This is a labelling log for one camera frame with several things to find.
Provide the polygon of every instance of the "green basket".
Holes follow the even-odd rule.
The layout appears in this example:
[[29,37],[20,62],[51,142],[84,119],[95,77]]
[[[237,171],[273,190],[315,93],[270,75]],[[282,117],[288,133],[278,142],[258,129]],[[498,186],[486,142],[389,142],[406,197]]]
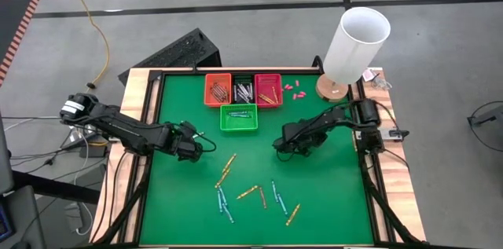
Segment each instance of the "green basket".
[[220,130],[249,131],[257,128],[259,118],[256,104],[223,104],[220,107]]

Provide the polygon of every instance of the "gray floor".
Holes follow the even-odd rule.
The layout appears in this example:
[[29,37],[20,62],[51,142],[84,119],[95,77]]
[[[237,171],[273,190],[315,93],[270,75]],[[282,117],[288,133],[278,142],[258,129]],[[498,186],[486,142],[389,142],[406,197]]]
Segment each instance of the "gray floor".
[[[91,9],[146,9],[192,5],[341,0],[86,0]],[[372,66],[382,66],[405,142],[427,238],[434,244],[500,248],[503,244],[503,156],[470,133],[466,116],[503,100],[503,4],[412,5],[376,8],[391,22],[391,36]],[[79,11],[78,0],[41,0],[38,12]],[[116,76],[191,31],[201,30],[220,49],[225,66],[310,65],[324,56],[342,9],[286,9],[98,17],[112,54],[97,90],[120,104]],[[70,93],[83,90],[101,69],[105,52],[86,18],[35,19],[4,86],[2,114],[57,115]],[[499,133],[481,135],[497,145]],[[27,123],[8,132],[16,155],[55,149],[68,128]],[[78,169],[75,154],[37,175],[52,178]],[[27,171],[40,162],[19,166]]]

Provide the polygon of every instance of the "green table surface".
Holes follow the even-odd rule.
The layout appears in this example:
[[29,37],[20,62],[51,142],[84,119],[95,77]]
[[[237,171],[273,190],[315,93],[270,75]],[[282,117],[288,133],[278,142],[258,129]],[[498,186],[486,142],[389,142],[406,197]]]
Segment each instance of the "green table surface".
[[[219,108],[204,105],[204,76],[168,75],[160,106],[160,122],[191,122],[218,148],[204,153],[197,163],[156,153],[152,163],[142,245],[293,245],[371,244],[369,215],[358,157],[351,130],[338,127],[313,150],[310,157],[294,156],[282,163],[273,141],[285,123],[316,116],[330,106],[315,91],[316,75],[283,75],[284,104],[259,109],[259,128],[229,133],[219,128]],[[293,100],[294,92],[307,95]],[[215,183],[232,154],[237,157],[222,183],[229,222],[218,210]],[[271,179],[291,213],[300,209],[290,226],[275,202]],[[241,200],[237,196],[253,185],[263,187],[267,208],[259,191]]]

